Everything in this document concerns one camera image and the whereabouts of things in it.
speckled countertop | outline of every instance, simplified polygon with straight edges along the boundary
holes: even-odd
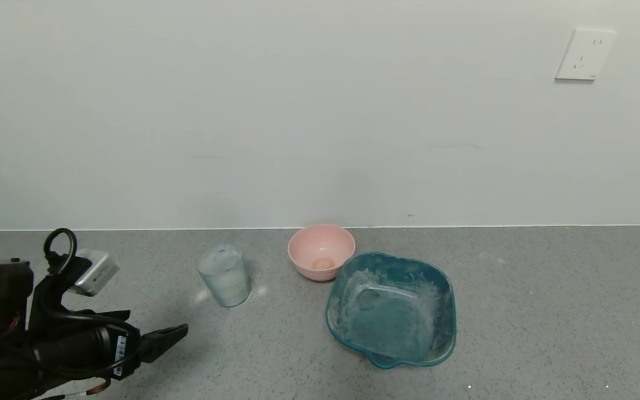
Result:
[[[122,270],[99,296],[71,294],[67,306],[131,308],[143,332],[189,324],[180,344],[97,398],[640,398],[640,227],[353,230],[358,252],[434,263],[454,285],[453,355],[390,370],[333,339],[323,319],[332,283],[293,269],[293,232],[79,233],[81,247],[109,251]],[[38,281],[45,237],[0,232],[0,257],[33,261]],[[242,249],[253,279],[231,309],[195,271],[222,242]]]

glass cup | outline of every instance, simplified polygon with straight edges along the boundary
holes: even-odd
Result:
[[[219,306],[238,306],[251,293],[251,281],[236,246],[220,244],[207,251],[197,271]]]

sticker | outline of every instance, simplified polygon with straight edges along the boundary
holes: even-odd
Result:
[[[122,357],[125,357],[125,342],[127,342],[127,337],[125,337],[125,336],[118,336],[117,337],[117,349],[115,349],[115,362],[118,362],[118,361],[122,360]],[[122,376],[122,365],[120,365],[119,367],[115,367],[115,369],[112,370],[112,373],[116,377],[121,377]]]

